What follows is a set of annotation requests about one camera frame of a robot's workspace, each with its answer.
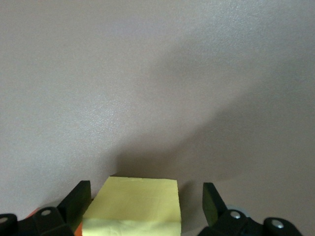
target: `orange object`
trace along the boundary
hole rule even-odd
[[[37,208],[36,210],[34,210],[31,214],[29,214],[29,215],[27,216],[27,218],[29,218],[30,216],[34,215],[37,211],[38,211],[38,208]]]
[[[82,222],[79,225],[79,227],[77,228],[77,230],[74,232],[75,236],[82,236]]]

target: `sponge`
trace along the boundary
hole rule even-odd
[[[85,214],[83,236],[180,236],[177,181],[109,177]]]

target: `screw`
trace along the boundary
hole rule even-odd
[[[8,220],[8,217],[2,217],[0,218],[0,224],[4,223],[5,221]]]
[[[273,226],[282,229],[284,227],[283,223],[279,220],[272,220],[271,223],[273,224]]]
[[[51,210],[44,210],[41,215],[45,216],[45,215],[49,215],[51,213]]]
[[[232,211],[232,212],[230,213],[230,215],[231,215],[233,218],[235,218],[235,219],[241,218],[240,213],[238,213],[237,211]]]

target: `black robotic claw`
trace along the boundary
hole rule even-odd
[[[90,181],[81,181],[57,207],[21,221],[14,214],[0,214],[0,236],[73,236],[91,201]]]
[[[237,210],[228,210],[213,183],[203,184],[202,208],[208,227],[198,236],[302,236],[287,220],[267,218],[258,224]]]

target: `gray surface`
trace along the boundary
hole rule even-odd
[[[314,235],[314,1],[1,1],[0,212],[90,179],[202,182]]]

